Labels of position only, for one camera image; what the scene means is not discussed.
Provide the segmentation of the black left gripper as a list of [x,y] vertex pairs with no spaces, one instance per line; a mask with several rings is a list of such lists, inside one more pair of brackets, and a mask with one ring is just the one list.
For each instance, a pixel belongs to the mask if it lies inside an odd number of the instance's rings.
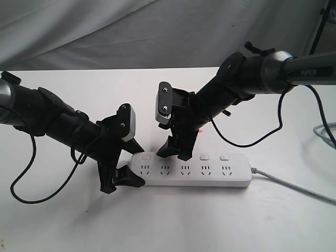
[[[128,165],[116,169],[121,154],[122,141],[117,134],[117,116],[110,116],[96,124],[100,127],[99,135],[88,147],[88,156],[98,163],[100,191],[110,194],[116,186],[139,188],[145,180],[133,173]],[[125,142],[125,151],[131,154],[144,152],[135,138]]]

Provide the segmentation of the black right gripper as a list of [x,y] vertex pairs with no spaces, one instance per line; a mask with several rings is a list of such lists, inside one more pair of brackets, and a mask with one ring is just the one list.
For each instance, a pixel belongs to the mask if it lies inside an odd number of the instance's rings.
[[180,160],[191,159],[198,130],[195,129],[196,113],[192,108],[194,92],[173,89],[173,103],[170,121],[172,135],[157,151],[159,157],[177,156]]

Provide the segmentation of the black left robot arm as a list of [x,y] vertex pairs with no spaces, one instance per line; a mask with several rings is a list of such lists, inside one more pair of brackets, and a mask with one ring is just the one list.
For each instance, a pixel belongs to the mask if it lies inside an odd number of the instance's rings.
[[110,194],[117,186],[141,187],[144,179],[128,165],[117,168],[123,150],[136,154],[143,148],[135,140],[135,112],[124,103],[115,115],[93,123],[51,91],[21,86],[21,79],[1,73],[1,124],[11,125],[34,137],[48,136],[68,147],[73,160],[98,163],[100,190]]

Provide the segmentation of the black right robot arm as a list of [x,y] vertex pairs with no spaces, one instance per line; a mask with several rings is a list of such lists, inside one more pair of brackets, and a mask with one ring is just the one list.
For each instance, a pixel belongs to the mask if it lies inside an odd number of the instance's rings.
[[245,48],[252,56],[234,52],[198,92],[173,88],[166,81],[159,83],[155,118],[159,127],[170,130],[171,135],[157,151],[158,156],[189,160],[202,126],[220,113],[227,114],[228,107],[256,95],[283,97],[298,85],[312,88],[335,84],[334,52],[295,57],[274,48],[260,50],[249,42]]

